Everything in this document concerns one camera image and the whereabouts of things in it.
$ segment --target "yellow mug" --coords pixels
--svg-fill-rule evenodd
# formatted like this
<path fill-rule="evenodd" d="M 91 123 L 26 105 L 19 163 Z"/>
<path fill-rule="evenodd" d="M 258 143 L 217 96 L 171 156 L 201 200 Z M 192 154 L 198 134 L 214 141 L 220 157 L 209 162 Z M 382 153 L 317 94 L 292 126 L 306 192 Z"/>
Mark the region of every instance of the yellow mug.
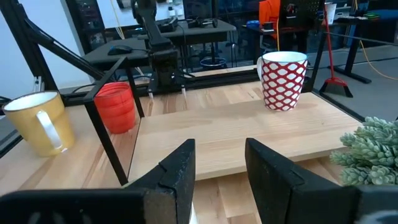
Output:
<path fill-rule="evenodd" d="M 52 156 L 73 146 L 75 137 L 57 91 L 21 96 L 2 107 L 21 136 L 40 156 Z"/>

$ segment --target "red and white patterned mug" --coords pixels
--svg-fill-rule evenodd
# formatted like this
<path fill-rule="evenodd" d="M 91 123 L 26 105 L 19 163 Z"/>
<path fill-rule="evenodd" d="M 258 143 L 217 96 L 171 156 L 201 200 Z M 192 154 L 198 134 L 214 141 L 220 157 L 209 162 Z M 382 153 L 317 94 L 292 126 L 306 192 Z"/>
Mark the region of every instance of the red and white patterned mug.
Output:
<path fill-rule="evenodd" d="M 307 63 L 307 56 L 299 52 L 271 52 L 258 58 L 257 73 L 267 108 L 274 111 L 295 108 Z"/>

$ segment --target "light wood surface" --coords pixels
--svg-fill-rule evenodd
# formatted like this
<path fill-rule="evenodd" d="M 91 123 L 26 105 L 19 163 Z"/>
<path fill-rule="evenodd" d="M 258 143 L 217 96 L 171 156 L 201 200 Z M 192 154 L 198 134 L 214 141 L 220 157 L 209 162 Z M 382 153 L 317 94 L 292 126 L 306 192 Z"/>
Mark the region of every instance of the light wood surface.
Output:
<path fill-rule="evenodd" d="M 196 140 L 196 180 L 202 180 L 244 172 L 246 138 L 302 161 L 343 148 L 340 136 L 359 125 L 313 93 L 301 94 L 296 108 L 288 112 L 271 111 L 256 100 L 146 117 L 141 120 L 129 180 L 144 175 L 189 138 Z"/>
<path fill-rule="evenodd" d="M 327 157 L 297 164 L 339 184 L 341 168 Z M 193 206 L 199 224 L 261 224 L 246 172 L 196 181 Z"/>
<path fill-rule="evenodd" d="M 261 99 L 260 84 L 245 83 L 155 96 L 152 102 L 141 98 L 146 116 L 178 111 L 216 108 Z M 0 194 L 22 189 L 65 189 L 119 187 L 98 136 L 82 106 L 68 108 L 74 131 L 81 135 L 80 150 L 69 150 L 52 158 L 37 157 L 26 142 L 21 141 L 0 159 Z M 134 133 L 112 136 L 125 170 L 131 161 Z M 327 179 L 337 182 L 340 167 L 330 164 L 327 157 L 302 161 L 299 164 Z M 257 208 L 245 173 L 228 175 L 195 183 L 193 203 L 199 223 L 258 223 Z"/>
<path fill-rule="evenodd" d="M 39 157 L 22 140 L 0 159 L 0 195 L 26 189 L 120 187 L 85 107 L 74 106 L 67 111 L 75 145 L 57 156 Z M 111 135 L 126 174 L 138 127 L 139 119 L 129 132 Z"/>

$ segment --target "mug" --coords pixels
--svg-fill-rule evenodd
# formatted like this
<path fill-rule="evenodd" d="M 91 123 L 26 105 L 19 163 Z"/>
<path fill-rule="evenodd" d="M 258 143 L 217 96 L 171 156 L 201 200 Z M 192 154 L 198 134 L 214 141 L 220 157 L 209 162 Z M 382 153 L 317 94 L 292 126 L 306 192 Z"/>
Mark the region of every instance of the mug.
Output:
<path fill-rule="evenodd" d="M 73 146 L 75 137 L 57 91 L 21 96 L 2 107 L 7 118 L 40 156 L 52 156 Z"/>
<path fill-rule="evenodd" d="M 257 74 L 267 108 L 274 111 L 295 108 L 307 63 L 307 56 L 299 52 L 271 52 L 258 58 Z"/>

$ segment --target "blue object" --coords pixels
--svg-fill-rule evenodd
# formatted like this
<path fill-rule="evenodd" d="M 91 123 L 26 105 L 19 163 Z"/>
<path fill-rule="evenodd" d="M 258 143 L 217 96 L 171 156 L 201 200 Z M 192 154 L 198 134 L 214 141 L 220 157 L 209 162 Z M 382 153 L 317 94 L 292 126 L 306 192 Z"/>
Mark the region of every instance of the blue object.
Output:
<path fill-rule="evenodd" d="M 260 26 L 260 22 L 259 21 L 248 21 L 246 23 L 247 27 L 259 27 Z"/>

